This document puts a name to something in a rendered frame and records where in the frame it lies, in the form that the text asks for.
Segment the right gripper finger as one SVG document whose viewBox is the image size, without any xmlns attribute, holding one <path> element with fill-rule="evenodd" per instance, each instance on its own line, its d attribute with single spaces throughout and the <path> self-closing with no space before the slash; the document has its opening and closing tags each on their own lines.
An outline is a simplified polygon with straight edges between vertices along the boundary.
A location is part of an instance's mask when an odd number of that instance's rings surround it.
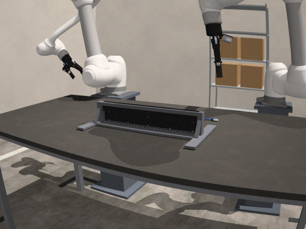
<svg viewBox="0 0 306 229">
<path fill-rule="evenodd" d="M 82 74 L 83 72 L 83 68 L 81 66 L 79 66 L 75 61 L 71 62 L 72 64 L 74 64 L 73 68 L 77 69 L 78 71 L 80 71 L 80 73 Z"/>
<path fill-rule="evenodd" d="M 74 79 L 75 76 L 74 76 L 74 74 L 70 71 L 71 62 L 69 62 L 69 66 L 67 66 L 67 63 L 66 63 L 66 62 L 64 62 L 63 65 L 64 65 L 64 68 L 65 68 L 65 72 L 67 72 L 67 73 L 71 76 L 71 78 Z"/>
</svg>

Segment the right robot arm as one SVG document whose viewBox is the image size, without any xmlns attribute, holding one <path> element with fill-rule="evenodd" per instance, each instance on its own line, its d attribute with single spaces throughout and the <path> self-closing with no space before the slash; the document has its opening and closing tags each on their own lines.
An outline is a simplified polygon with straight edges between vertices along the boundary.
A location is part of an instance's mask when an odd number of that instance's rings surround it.
<svg viewBox="0 0 306 229">
<path fill-rule="evenodd" d="M 69 54 L 64 44 L 57 39 L 68 29 L 81 22 L 81 29 L 86 48 L 87 58 L 84 62 L 82 79 L 84 83 L 93 88 L 101 88 L 99 95 L 122 96 L 132 93 L 126 90 L 126 65 L 121 56 L 109 56 L 106 58 L 101 53 L 97 35 L 93 8 L 100 0 L 71 0 L 78 13 L 48 39 L 36 47 L 36 52 L 42 56 L 57 55 L 62 58 Z"/>
</svg>

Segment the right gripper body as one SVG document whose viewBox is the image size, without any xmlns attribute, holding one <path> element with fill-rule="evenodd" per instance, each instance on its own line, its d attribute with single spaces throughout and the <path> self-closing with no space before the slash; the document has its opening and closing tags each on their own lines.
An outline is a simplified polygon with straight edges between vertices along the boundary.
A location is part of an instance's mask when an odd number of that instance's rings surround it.
<svg viewBox="0 0 306 229">
<path fill-rule="evenodd" d="M 69 54 L 66 54 L 63 58 L 62 58 L 63 63 L 66 62 L 67 66 L 69 66 L 69 62 L 72 62 L 72 58 L 70 57 Z M 70 67 L 73 67 L 74 64 L 71 63 Z"/>
</svg>

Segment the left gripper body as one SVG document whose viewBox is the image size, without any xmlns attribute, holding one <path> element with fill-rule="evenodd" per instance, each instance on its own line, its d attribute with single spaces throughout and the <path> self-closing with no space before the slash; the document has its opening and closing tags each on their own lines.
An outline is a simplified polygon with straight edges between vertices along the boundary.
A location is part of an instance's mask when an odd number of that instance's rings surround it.
<svg viewBox="0 0 306 229">
<path fill-rule="evenodd" d="M 218 39 L 217 36 L 222 34 L 222 27 L 220 23 L 209 23 L 209 24 L 206 24 L 205 26 L 206 26 L 207 36 L 212 36 L 213 39 L 214 39 L 214 36 L 216 36 L 216 38 Z"/>
</svg>

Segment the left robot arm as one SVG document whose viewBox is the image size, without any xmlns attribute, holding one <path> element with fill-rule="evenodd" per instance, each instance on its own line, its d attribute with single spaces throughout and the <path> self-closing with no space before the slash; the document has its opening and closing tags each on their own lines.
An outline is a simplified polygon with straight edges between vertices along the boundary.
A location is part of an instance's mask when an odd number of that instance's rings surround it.
<svg viewBox="0 0 306 229">
<path fill-rule="evenodd" d="M 236 5 L 244 0 L 198 0 L 204 25 L 222 24 L 221 12 L 224 7 Z M 264 97 L 257 97 L 261 105 L 286 108 L 285 96 L 306 98 L 306 46 L 301 2 L 283 0 L 286 5 L 291 49 L 290 66 L 270 63 L 265 72 Z"/>
</svg>

